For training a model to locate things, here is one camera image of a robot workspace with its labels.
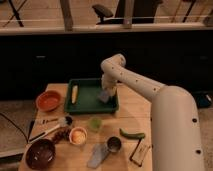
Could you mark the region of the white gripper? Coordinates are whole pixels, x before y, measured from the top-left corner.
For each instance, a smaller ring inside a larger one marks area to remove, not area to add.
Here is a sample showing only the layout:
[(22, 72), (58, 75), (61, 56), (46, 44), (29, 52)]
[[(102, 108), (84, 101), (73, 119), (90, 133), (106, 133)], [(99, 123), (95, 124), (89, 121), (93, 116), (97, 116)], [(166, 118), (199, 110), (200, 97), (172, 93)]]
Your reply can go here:
[(106, 90), (110, 97), (113, 97), (116, 94), (116, 90), (117, 90), (116, 84), (117, 84), (117, 81), (114, 78), (106, 74), (102, 75), (102, 78), (101, 78), (102, 89)]

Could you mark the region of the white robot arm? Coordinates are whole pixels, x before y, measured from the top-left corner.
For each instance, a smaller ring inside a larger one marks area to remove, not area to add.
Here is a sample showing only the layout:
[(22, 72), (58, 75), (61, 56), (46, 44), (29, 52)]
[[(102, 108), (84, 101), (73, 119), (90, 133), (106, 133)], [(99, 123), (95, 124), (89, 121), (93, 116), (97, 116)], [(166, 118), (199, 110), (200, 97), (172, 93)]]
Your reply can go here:
[(205, 171), (198, 109), (184, 88), (166, 85), (125, 68), (116, 54), (101, 62), (102, 88), (109, 91), (118, 81), (151, 103), (153, 171)]

